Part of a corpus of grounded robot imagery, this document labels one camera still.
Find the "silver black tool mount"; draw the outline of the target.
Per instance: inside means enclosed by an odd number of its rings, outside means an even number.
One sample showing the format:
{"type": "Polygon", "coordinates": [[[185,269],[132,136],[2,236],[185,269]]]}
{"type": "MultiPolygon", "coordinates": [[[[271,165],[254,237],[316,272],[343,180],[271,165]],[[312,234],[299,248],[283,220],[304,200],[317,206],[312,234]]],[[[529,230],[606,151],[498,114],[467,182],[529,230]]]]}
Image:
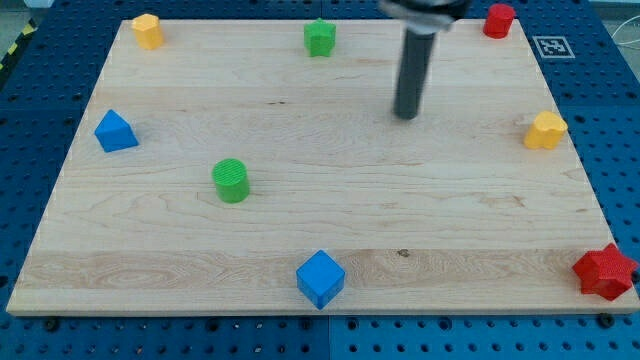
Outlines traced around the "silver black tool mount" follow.
{"type": "Polygon", "coordinates": [[[379,0],[378,7],[388,17],[402,20],[417,34],[449,30],[465,17],[471,0],[379,0]]]}

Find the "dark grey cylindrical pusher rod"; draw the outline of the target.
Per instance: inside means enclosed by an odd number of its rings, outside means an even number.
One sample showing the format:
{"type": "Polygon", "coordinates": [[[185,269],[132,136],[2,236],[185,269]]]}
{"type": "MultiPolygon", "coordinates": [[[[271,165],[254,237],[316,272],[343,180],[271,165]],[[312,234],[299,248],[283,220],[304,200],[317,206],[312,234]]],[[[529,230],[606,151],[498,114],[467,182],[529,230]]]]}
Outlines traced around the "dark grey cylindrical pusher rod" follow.
{"type": "Polygon", "coordinates": [[[411,120],[419,113],[434,40],[434,33],[405,30],[393,104],[400,119],[411,120]]]}

